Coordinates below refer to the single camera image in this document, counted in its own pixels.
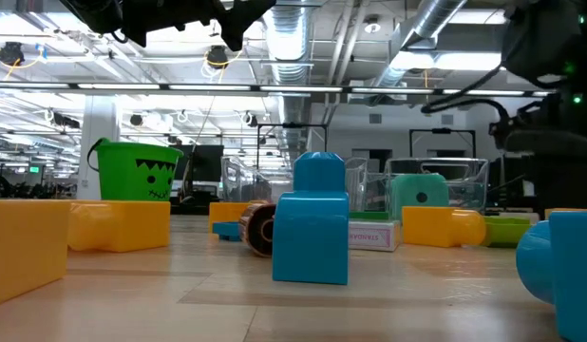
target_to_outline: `bucket handle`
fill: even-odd
[[[95,151],[95,149],[97,148],[97,146],[101,145],[102,143],[107,143],[109,142],[108,139],[106,138],[100,138],[99,140],[97,140],[95,143],[93,143],[93,145],[91,146],[91,148],[88,149],[88,153],[86,154],[86,164],[88,165],[88,167],[95,171],[95,172],[100,172],[99,166],[98,167],[94,167],[91,165],[91,153],[93,153],[93,151]]]

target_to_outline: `blue toy block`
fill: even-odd
[[[555,304],[559,335],[587,342],[587,212],[557,212],[521,239],[518,273],[536,297]]]
[[[449,206],[447,183],[444,176],[438,174],[399,175],[391,181],[390,193],[392,218],[399,221],[402,221],[405,206]]]
[[[213,232],[218,234],[221,240],[240,241],[238,222],[216,222],[213,226]]]
[[[346,285],[349,195],[344,161],[307,152],[295,162],[293,192],[276,206],[273,280]]]

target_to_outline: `yellow toy block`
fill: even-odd
[[[66,274],[69,205],[0,200],[0,303]]]
[[[549,219],[549,217],[551,216],[551,213],[555,213],[558,211],[586,211],[587,209],[566,209],[566,208],[556,208],[556,209],[545,209],[544,211],[544,219]]]
[[[170,210],[168,201],[76,200],[67,244],[74,251],[108,252],[167,246]]]
[[[435,247],[479,245],[485,239],[483,216],[448,207],[404,207],[404,243]]]
[[[250,206],[248,202],[213,202],[209,204],[209,233],[214,231],[214,223],[238,222],[245,209]]]

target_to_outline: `table surface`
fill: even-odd
[[[348,286],[274,282],[207,217],[171,227],[165,248],[70,251],[66,277],[0,305],[0,342],[560,341],[514,250],[351,251]]]

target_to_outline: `column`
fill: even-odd
[[[78,200],[101,199],[99,174],[88,166],[86,154],[100,138],[108,138],[112,142],[120,139],[122,116],[116,96],[86,96],[81,160],[78,169]],[[97,167],[96,153],[91,155],[90,162]]]

